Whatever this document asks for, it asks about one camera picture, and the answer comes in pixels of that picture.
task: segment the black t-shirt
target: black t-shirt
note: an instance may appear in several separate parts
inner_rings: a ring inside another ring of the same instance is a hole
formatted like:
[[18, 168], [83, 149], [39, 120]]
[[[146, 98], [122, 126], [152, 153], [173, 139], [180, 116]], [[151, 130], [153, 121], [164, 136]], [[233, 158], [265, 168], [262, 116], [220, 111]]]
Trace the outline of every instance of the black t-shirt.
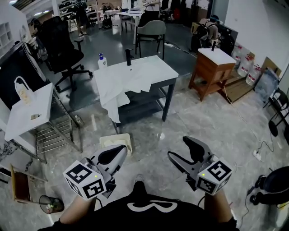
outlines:
[[77, 230], [218, 230], [237, 231], [236, 221], [216, 222], [205, 210], [179, 200], [149, 196], [147, 201], [135, 201], [127, 196], [111, 202], [73, 225], [55, 222], [41, 231]]

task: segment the black backrest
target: black backrest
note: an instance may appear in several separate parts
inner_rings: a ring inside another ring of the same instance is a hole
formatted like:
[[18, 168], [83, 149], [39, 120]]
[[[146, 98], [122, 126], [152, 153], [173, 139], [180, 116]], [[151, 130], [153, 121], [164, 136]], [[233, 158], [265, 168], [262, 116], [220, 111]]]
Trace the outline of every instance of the black backrest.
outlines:
[[59, 16], [53, 17], [43, 23], [39, 38], [44, 44], [49, 58], [53, 59], [74, 50], [69, 37], [68, 23], [62, 21]]

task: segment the tile floor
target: tile floor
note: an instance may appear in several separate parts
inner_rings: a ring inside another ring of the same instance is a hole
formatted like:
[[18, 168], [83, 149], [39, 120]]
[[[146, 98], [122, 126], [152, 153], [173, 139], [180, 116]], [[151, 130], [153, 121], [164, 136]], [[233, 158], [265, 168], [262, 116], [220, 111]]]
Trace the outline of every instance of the tile floor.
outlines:
[[[128, 195], [133, 186], [133, 180], [139, 173], [145, 176], [146, 189], [149, 193], [163, 197], [180, 199], [197, 203], [203, 196], [200, 191], [193, 192], [185, 182], [185, 176], [168, 160], [167, 151], [171, 150], [188, 158], [188, 148], [182, 141], [184, 135], [189, 135], [206, 142], [219, 157], [224, 157], [236, 172], [224, 190], [231, 209], [238, 220], [246, 212], [244, 200], [246, 191], [255, 183], [260, 174], [268, 174], [269, 168], [276, 169], [286, 166], [289, 162], [289, 147], [283, 135], [273, 137], [274, 153], [264, 145], [261, 149], [262, 161], [252, 156], [259, 143], [265, 140], [272, 146], [267, 122], [273, 114], [271, 108], [262, 109], [263, 103], [258, 95], [250, 92], [234, 103], [247, 124], [240, 119], [235, 109], [218, 93], [198, 100], [194, 90], [186, 88], [189, 76], [181, 77], [172, 99], [167, 121], [161, 120], [161, 113], [144, 118], [122, 127], [123, 133], [129, 133], [133, 144], [133, 154], [128, 157], [115, 175], [117, 187], [109, 199], [100, 197], [105, 205], [108, 202]], [[48, 179], [45, 185], [37, 184], [37, 196], [45, 193], [49, 196], [62, 198], [65, 206], [73, 200], [75, 194], [69, 189], [62, 172], [75, 160], [91, 156], [99, 148], [101, 136], [115, 134], [106, 110], [96, 102], [86, 108], [75, 111], [83, 119], [85, 125], [81, 130], [83, 153], [77, 153], [73, 148], [65, 146], [46, 154], [48, 164], [40, 166], [33, 162], [30, 171], [44, 175]], [[94, 114], [97, 130], [94, 131], [91, 115]], [[10, 185], [0, 187], [0, 225], [6, 231], [37, 230], [56, 221], [61, 213], [46, 215], [38, 205], [17, 204], [11, 202]], [[247, 201], [250, 214], [244, 218], [242, 230], [273, 230], [271, 224], [265, 223], [268, 206], [253, 206]]]

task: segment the wastebasket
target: wastebasket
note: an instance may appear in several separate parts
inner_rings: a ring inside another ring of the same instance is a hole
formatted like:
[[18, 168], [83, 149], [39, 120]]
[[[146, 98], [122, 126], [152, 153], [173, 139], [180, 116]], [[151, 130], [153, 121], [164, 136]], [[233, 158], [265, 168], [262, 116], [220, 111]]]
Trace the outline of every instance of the wastebasket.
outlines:
[[64, 210], [64, 204], [62, 200], [54, 197], [48, 197], [46, 195], [42, 195], [39, 198], [39, 205], [43, 212], [47, 214], [58, 213]]

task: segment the gray chair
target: gray chair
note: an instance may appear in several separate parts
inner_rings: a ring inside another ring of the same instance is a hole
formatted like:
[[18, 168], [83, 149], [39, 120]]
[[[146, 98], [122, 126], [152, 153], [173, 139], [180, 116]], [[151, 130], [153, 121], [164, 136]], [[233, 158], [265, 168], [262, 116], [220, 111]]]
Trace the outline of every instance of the gray chair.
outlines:
[[141, 58], [141, 41], [151, 41], [156, 40], [158, 43], [157, 52], [159, 49], [159, 44], [163, 41], [163, 60], [164, 60], [164, 35], [166, 33], [166, 24], [160, 20], [153, 20], [145, 24], [143, 27], [136, 27], [136, 41], [135, 41], [135, 54], [137, 53], [137, 47], [140, 50]]

